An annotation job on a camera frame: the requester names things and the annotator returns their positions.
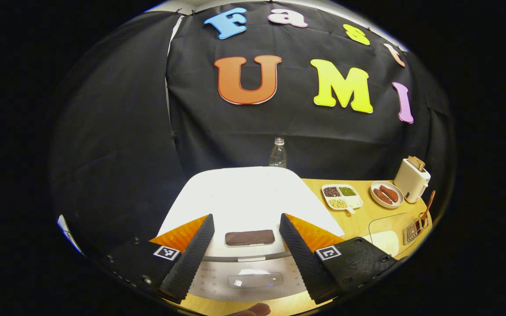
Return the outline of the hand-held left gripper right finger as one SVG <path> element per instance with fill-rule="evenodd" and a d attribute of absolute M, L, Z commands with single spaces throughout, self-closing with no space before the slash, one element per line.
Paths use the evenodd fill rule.
<path fill-rule="evenodd" d="M 316 304 L 357 296 L 398 264 L 362 237 L 344 240 L 287 213 L 281 214 L 279 232 Z"/>

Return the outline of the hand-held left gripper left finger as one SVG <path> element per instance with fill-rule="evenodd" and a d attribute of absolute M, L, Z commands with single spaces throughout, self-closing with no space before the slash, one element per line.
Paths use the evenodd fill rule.
<path fill-rule="evenodd" d="M 208 214 L 153 240 L 125 242 L 103 256 L 100 265 L 145 294 L 181 303 L 214 232 Z"/>

